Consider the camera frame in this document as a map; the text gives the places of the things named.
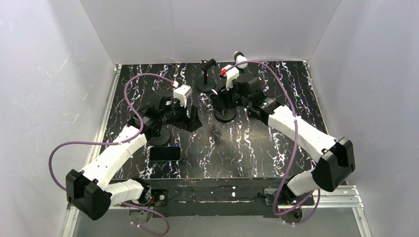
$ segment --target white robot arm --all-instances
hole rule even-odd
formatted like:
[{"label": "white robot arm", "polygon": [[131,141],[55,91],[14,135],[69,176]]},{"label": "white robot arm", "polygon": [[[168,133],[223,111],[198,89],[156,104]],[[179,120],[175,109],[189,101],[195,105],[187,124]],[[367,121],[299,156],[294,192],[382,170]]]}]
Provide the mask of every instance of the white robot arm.
[{"label": "white robot arm", "polygon": [[[262,121],[294,140],[295,118],[291,110],[281,105],[275,97],[266,96],[263,93],[263,82],[259,78],[245,73],[238,74],[236,68],[227,72],[221,71],[220,76],[226,78],[226,85],[211,95],[214,110],[218,113],[229,113],[229,110],[239,106],[245,107],[249,117]],[[280,198],[287,202],[316,189],[332,192],[355,170],[350,140],[345,137],[337,140],[301,118],[297,118],[297,123],[298,144],[310,154],[317,165],[286,182]]]},{"label": "white robot arm", "polygon": [[80,171],[71,170],[66,176],[67,201],[84,212],[92,220],[97,220],[112,205],[129,200],[147,202],[150,188],[139,178],[125,182],[109,184],[120,167],[152,138],[161,136],[163,125],[172,124],[178,128],[193,132],[202,126],[198,118],[197,108],[192,106],[187,116],[187,98],[191,95],[191,87],[182,85],[173,91],[173,95],[155,93],[150,105],[138,111],[143,118],[142,134],[129,142],[122,141],[138,133],[141,124],[139,119],[132,117],[114,142],[94,161]]}]

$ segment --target marble pattern surface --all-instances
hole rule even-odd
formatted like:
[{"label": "marble pattern surface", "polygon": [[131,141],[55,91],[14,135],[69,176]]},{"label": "marble pattern surface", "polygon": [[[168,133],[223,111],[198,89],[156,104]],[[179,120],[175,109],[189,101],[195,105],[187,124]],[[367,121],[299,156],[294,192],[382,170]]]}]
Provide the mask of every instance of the marble pattern surface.
[{"label": "marble pattern surface", "polygon": [[[265,62],[280,77],[293,101],[299,116],[322,132],[326,132],[319,105],[314,95],[305,65],[301,61]],[[216,80],[217,87],[224,82],[217,76],[228,63],[218,63],[208,72]],[[247,73],[258,76],[265,82],[266,93],[278,97],[287,104],[281,88],[273,76],[262,66],[249,65]],[[123,65],[112,102],[104,141],[111,142],[133,115],[124,101],[124,84],[139,73],[156,73],[180,84],[194,87],[194,80],[203,76],[196,63]],[[139,78],[128,89],[134,107],[149,102],[153,91],[171,90],[169,83],[152,77]],[[291,156],[293,141],[281,132],[249,119],[244,108],[237,109],[236,118],[229,123],[220,123],[213,118],[208,95],[193,90],[189,103],[199,108],[203,126],[189,133],[171,125],[171,146],[180,146],[182,158],[172,162],[149,162],[148,147],[139,149],[115,175],[116,179],[134,176],[142,178],[236,178],[236,177],[282,177]],[[294,175],[312,167],[309,155],[299,149],[296,163],[291,169]]]}]

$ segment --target smartphone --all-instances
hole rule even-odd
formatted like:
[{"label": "smartphone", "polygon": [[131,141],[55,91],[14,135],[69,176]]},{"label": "smartphone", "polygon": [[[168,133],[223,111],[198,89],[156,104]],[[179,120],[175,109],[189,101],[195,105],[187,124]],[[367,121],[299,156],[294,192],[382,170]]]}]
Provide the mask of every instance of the smartphone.
[{"label": "smartphone", "polygon": [[152,147],[150,148],[149,161],[178,161],[180,160],[180,147]]}]

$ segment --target white panel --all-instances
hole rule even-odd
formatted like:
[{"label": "white panel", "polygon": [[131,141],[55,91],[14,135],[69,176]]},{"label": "white panel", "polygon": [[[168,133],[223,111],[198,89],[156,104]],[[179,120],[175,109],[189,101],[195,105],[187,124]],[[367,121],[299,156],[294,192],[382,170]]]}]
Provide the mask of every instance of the white panel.
[{"label": "white panel", "polygon": [[329,132],[354,144],[373,236],[417,236],[419,2],[343,0],[310,70]]},{"label": "white panel", "polygon": [[309,59],[340,0],[81,0],[114,63]]},{"label": "white panel", "polygon": [[[0,236],[60,236],[66,194],[51,150],[92,140],[114,66],[78,0],[1,1]],[[89,146],[59,150],[64,183]]]}]

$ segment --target black round base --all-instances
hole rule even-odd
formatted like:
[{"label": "black round base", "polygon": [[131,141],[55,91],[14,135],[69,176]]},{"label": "black round base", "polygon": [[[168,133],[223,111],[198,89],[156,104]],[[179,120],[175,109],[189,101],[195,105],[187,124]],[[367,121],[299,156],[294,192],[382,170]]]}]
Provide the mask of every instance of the black round base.
[{"label": "black round base", "polygon": [[164,147],[169,144],[171,140],[171,135],[169,129],[162,127],[160,130],[160,136],[152,137],[149,141],[149,144],[153,147]]},{"label": "black round base", "polygon": [[292,223],[292,222],[298,223],[302,219],[302,210],[299,209],[299,210],[291,211],[290,213],[280,216],[280,218],[287,223]]},{"label": "black round base", "polygon": [[207,84],[205,84],[204,78],[199,78],[195,81],[195,88],[202,93],[210,92],[215,88],[215,80],[213,78],[207,78]]},{"label": "black round base", "polygon": [[214,117],[220,122],[230,122],[233,121],[233,119],[236,117],[236,110],[228,110],[223,114],[214,110]]}]

